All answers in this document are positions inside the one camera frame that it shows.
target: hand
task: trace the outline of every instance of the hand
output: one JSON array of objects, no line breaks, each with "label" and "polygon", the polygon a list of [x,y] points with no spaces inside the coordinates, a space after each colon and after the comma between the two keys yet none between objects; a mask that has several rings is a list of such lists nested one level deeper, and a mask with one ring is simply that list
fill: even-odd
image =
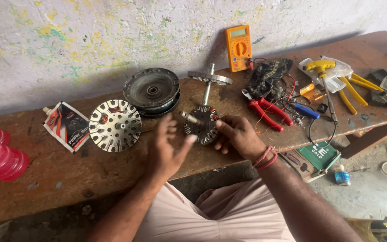
[{"label": "hand", "polygon": [[172,120],[172,114],[167,114],[158,123],[155,137],[149,143],[146,176],[156,178],[162,183],[178,171],[197,139],[196,135],[188,135],[179,151],[174,152],[169,140],[175,138],[176,124],[177,121]]},{"label": "hand", "polygon": [[[232,145],[246,160],[255,162],[267,149],[247,118],[226,115],[216,121],[216,128],[221,136],[215,144],[215,149],[222,149],[223,154],[227,154]],[[273,154],[269,152],[264,160],[269,161],[272,157]]]}]

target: floor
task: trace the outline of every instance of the floor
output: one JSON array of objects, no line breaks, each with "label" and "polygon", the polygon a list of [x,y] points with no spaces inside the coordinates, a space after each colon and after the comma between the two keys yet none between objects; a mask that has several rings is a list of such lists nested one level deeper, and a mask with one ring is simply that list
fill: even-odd
[{"label": "floor", "polygon": [[[345,137],[335,139],[332,146],[340,149],[349,144]],[[351,186],[335,184],[333,171],[310,186],[325,198],[343,217],[383,219],[387,216],[387,175],[380,166],[387,161],[387,141],[352,159],[340,159],[351,175]],[[209,171],[170,181],[195,202],[208,189],[216,189],[257,176],[250,162],[233,165],[221,171]],[[87,232],[120,199],[112,195],[83,204],[60,207],[38,214],[0,223],[0,242],[82,241]]]}]

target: multimeter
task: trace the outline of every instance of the multimeter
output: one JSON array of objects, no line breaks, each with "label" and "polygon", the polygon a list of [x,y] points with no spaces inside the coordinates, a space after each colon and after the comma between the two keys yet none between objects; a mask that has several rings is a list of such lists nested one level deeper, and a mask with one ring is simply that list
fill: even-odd
[{"label": "multimeter", "polygon": [[252,47],[250,46],[249,25],[229,28],[225,33],[231,72],[250,69],[249,58],[252,57]]}]

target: cutting pliers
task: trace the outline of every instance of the cutting pliers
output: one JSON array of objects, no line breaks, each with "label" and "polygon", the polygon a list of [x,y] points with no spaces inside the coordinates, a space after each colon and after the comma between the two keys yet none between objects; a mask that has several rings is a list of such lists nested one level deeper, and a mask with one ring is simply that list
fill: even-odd
[{"label": "cutting pliers", "polygon": [[250,96],[249,92],[246,89],[241,90],[241,92],[243,93],[244,96],[246,96],[250,100],[249,108],[253,109],[258,114],[258,116],[266,124],[270,125],[274,130],[282,132],[283,131],[283,127],[278,125],[272,119],[270,119],[270,117],[268,117],[265,114],[265,111],[262,108],[264,108],[266,111],[270,111],[270,112],[273,112],[273,113],[277,114],[277,116],[282,118],[282,120],[288,126],[291,126],[291,125],[294,124],[292,119],[289,118],[289,116],[285,112],[283,112],[280,108],[278,108],[277,106],[275,106],[271,102],[266,101],[265,98],[261,97],[261,98],[258,98],[258,99],[254,99],[254,98],[252,98],[252,96]]},{"label": "cutting pliers", "polygon": [[[349,90],[349,92],[353,95],[353,97],[355,97],[356,101],[358,101],[362,106],[368,106],[368,103],[361,96],[359,96],[359,94],[355,91],[355,89],[350,84],[350,82],[357,84],[359,86],[363,86],[363,87],[370,89],[370,90],[383,91],[383,89],[380,88],[379,86],[363,79],[362,77],[358,76],[355,73],[352,73],[352,78],[349,79],[350,82],[345,77],[340,77],[338,79],[340,79],[342,82],[344,82],[346,84],[346,87]],[[343,89],[339,90],[338,93],[340,94],[341,99],[343,100],[344,104],[349,108],[349,110],[352,112],[352,114],[353,115],[357,114],[358,112],[356,111],[356,109],[352,106],[352,104],[347,99],[346,95],[344,94]]]}]

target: blue bottle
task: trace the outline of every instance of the blue bottle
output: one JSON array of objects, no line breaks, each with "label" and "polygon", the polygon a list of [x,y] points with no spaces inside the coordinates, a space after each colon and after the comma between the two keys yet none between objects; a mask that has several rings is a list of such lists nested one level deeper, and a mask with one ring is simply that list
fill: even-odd
[{"label": "blue bottle", "polygon": [[340,186],[350,186],[350,177],[347,171],[344,171],[344,166],[338,164],[335,166],[335,180]]}]

